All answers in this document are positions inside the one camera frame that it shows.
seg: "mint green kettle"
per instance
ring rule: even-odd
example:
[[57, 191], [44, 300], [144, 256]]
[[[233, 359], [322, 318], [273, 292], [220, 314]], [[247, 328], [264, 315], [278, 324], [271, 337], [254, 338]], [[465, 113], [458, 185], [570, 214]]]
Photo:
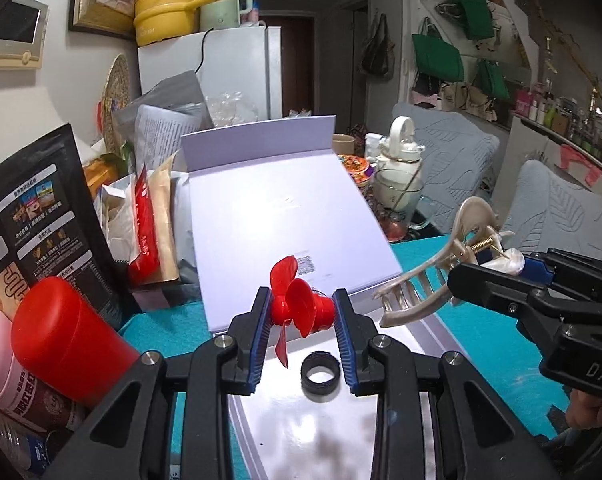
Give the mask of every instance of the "mint green kettle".
[[232, 28], [241, 25], [241, 16], [252, 10], [252, 0], [245, 0], [245, 8], [241, 9], [239, 0], [223, 0], [201, 7], [199, 30], [201, 32], [214, 28]]

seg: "open box lid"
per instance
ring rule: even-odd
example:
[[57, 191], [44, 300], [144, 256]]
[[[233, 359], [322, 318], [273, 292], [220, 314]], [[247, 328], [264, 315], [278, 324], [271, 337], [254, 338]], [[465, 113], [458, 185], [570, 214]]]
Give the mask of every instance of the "open box lid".
[[252, 307], [284, 256], [331, 296], [401, 273], [372, 211], [332, 152], [335, 118], [239, 124], [182, 138], [201, 294], [213, 333]]

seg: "pink bottle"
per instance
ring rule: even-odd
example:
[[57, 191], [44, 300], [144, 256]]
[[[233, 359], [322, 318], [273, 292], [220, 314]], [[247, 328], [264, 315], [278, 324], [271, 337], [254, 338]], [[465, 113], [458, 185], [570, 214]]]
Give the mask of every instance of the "pink bottle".
[[12, 322], [0, 311], [0, 410], [31, 430], [76, 430], [84, 409], [25, 370], [10, 343]]

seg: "person's hand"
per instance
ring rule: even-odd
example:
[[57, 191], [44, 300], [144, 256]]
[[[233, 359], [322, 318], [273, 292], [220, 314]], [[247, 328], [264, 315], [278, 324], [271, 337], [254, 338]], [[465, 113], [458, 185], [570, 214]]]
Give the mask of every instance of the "person's hand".
[[565, 412], [565, 420], [575, 430], [589, 430], [602, 426], [602, 399], [572, 390], [570, 405]]

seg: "brown door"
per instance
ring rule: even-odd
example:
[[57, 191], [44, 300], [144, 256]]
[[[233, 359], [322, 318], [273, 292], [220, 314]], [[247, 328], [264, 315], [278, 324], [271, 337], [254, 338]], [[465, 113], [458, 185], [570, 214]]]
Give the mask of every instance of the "brown door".
[[281, 27], [283, 116], [314, 108], [314, 19], [264, 16], [269, 27]]

